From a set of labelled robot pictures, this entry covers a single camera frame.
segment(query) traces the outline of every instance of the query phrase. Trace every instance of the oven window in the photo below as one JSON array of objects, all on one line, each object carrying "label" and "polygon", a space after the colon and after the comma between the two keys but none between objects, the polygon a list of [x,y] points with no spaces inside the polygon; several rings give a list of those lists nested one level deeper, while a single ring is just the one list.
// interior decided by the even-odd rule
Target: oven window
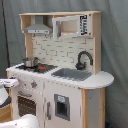
[{"label": "oven window", "polygon": [[36,116],[36,103],[32,100],[18,96],[19,116],[32,114]]}]

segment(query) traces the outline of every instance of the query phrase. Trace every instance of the sink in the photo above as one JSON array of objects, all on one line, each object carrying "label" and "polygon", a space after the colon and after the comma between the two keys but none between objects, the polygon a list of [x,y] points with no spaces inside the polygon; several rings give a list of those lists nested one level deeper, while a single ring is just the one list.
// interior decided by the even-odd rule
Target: sink
[{"label": "sink", "polygon": [[84,81],[91,75],[92,73],[88,71],[81,71],[81,70],[75,70],[75,69],[69,69],[69,68],[62,68],[52,73],[52,76],[54,77],[60,77],[64,79],[74,80],[74,81]]}]

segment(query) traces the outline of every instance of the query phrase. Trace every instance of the cabinet door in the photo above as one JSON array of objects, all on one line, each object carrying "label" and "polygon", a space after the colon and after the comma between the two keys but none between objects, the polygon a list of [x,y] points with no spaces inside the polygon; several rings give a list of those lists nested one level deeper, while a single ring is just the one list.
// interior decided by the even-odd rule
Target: cabinet door
[{"label": "cabinet door", "polygon": [[15,87],[11,89],[13,119],[23,115],[32,114],[37,116],[41,128],[44,128],[43,118],[43,94],[27,89]]},{"label": "cabinet door", "polygon": [[53,39],[66,39],[89,35],[91,32],[89,15],[76,15],[52,18]]},{"label": "cabinet door", "polygon": [[45,83],[45,128],[82,128],[81,91]]}]

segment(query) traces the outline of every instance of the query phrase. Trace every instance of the tile backsplash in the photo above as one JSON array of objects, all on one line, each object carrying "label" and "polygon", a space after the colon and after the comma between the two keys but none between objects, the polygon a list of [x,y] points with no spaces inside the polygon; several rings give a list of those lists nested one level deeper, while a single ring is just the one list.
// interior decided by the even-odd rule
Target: tile backsplash
[{"label": "tile backsplash", "polygon": [[[77,37],[54,41],[52,35],[33,34],[32,42],[33,56],[38,57],[40,63],[75,68],[81,51],[86,50],[93,57],[93,38]],[[86,70],[93,70],[86,55],[82,55],[81,62],[86,62]]]}]

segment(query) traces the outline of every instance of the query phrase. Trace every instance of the gray backdrop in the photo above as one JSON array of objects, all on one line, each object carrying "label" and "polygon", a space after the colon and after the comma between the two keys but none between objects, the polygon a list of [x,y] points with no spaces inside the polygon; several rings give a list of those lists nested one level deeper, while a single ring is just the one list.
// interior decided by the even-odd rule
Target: gray backdrop
[{"label": "gray backdrop", "polygon": [[128,0],[4,0],[10,63],[18,64],[25,57],[24,35],[20,29],[19,13],[103,11],[102,70],[115,77],[114,83],[106,88],[106,116],[114,128],[127,128],[127,6]]},{"label": "gray backdrop", "polygon": [[6,68],[8,67],[7,49],[5,38],[5,27],[2,2],[0,2],[0,78],[6,77]]}]

